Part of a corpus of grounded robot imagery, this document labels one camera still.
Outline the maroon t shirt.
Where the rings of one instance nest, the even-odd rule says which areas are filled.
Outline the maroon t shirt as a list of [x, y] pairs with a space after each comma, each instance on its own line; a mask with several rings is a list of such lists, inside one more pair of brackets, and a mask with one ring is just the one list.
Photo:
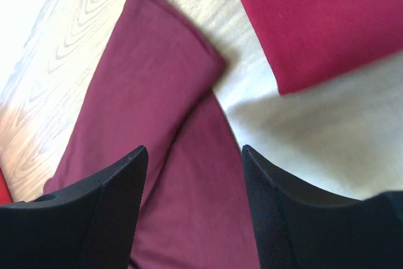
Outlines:
[[50, 193], [145, 146], [132, 268], [258, 268], [241, 152], [212, 92], [226, 63], [166, 0], [126, 0]]

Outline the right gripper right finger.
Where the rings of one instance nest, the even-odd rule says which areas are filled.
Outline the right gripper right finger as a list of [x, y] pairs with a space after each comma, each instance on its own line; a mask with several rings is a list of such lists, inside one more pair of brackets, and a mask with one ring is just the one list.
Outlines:
[[344, 197], [247, 145], [242, 166], [261, 268], [402, 267], [402, 192]]

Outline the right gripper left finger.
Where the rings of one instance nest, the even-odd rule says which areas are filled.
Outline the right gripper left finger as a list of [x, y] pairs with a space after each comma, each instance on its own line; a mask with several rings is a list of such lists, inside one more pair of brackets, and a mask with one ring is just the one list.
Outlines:
[[1, 206], [1, 268], [127, 268], [148, 153], [31, 202]]

